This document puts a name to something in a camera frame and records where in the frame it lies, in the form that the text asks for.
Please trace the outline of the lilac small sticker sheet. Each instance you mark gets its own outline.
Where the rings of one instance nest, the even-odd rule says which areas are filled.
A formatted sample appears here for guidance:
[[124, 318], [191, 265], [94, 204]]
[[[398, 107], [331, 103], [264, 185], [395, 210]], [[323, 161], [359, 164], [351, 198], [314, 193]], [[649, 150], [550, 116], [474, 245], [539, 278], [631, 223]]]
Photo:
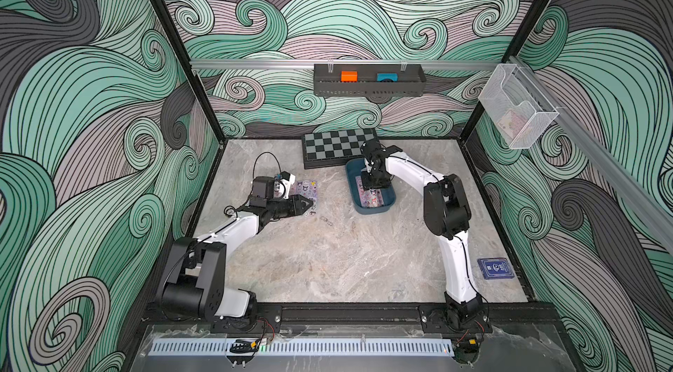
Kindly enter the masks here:
[[316, 180], [299, 180], [292, 185], [290, 194], [317, 200], [317, 186]]

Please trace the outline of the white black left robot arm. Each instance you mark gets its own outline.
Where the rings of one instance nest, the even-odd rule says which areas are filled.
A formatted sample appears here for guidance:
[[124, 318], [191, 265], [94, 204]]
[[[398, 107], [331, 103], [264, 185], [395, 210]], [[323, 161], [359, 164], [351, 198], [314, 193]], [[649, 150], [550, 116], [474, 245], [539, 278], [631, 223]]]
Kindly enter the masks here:
[[301, 195], [231, 207], [222, 226], [198, 237], [183, 237], [170, 249], [156, 301], [165, 313], [217, 321], [255, 316], [256, 297], [225, 285], [227, 260], [270, 223], [302, 216], [314, 201]]

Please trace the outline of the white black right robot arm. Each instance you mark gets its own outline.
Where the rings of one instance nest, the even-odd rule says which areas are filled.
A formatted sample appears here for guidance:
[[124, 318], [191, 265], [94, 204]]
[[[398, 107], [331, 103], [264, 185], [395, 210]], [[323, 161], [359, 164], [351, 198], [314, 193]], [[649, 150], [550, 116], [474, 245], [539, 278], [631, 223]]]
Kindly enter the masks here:
[[484, 298], [473, 282], [468, 251], [471, 207], [460, 177], [442, 175], [412, 159], [397, 146], [377, 139], [361, 146], [365, 189], [382, 189], [401, 179], [422, 196], [426, 228], [436, 237], [446, 278], [444, 291], [448, 326], [465, 330], [484, 312]]

